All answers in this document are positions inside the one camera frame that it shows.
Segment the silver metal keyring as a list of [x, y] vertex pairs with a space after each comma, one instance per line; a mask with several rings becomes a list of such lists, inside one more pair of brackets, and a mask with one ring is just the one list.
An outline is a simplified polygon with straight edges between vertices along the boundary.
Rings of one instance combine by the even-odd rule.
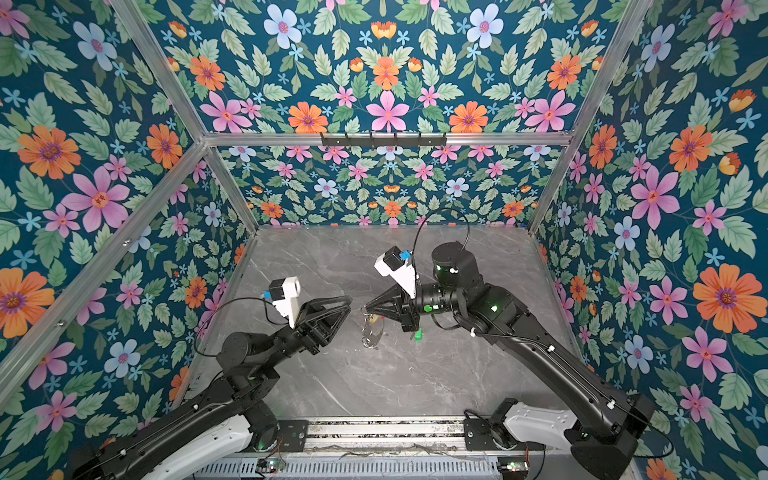
[[382, 315], [373, 313], [367, 307], [363, 307], [361, 311], [364, 315], [362, 345], [367, 349], [374, 349], [384, 336], [386, 320]]

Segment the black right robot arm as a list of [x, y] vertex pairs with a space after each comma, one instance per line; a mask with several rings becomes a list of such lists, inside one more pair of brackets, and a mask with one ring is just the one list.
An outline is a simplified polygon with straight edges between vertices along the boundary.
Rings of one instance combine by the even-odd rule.
[[486, 282], [462, 243], [443, 243], [431, 258], [434, 279], [423, 283], [411, 252], [392, 247], [381, 254], [374, 266], [394, 284], [365, 313], [396, 321], [405, 332], [417, 331], [425, 315], [450, 313], [455, 328], [515, 357], [565, 404], [549, 409], [504, 400], [486, 422], [495, 444], [567, 450], [595, 478], [620, 478], [651, 425], [653, 402], [631, 398], [589, 370], [511, 291]]

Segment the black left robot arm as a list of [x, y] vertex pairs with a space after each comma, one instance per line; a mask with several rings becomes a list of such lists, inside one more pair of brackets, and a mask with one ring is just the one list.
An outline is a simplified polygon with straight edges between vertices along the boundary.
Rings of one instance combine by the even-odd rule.
[[220, 374], [193, 398], [149, 426], [73, 455], [67, 479], [183, 479], [232, 453], [271, 447], [278, 421], [264, 399], [293, 355], [317, 354], [351, 313], [348, 295], [300, 306], [295, 326], [272, 334], [235, 332], [216, 355]]

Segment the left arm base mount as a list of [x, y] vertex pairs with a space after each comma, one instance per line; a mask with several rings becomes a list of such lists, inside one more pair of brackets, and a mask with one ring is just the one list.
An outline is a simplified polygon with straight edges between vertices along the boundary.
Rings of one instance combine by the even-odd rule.
[[308, 439], [307, 420], [278, 420], [253, 435], [253, 448], [258, 452], [303, 452]]

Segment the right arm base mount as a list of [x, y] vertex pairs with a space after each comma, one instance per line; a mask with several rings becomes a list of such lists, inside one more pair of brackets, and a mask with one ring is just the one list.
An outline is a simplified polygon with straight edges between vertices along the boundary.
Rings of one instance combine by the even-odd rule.
[[544, 446], [535, 442], [523, 442], [504, 425], [510, 410], [520, 406], [516, 398], [506, 398], [490, 415], [473, 409], [463, 411], [463, 438], [468, 451], [542, 451]]

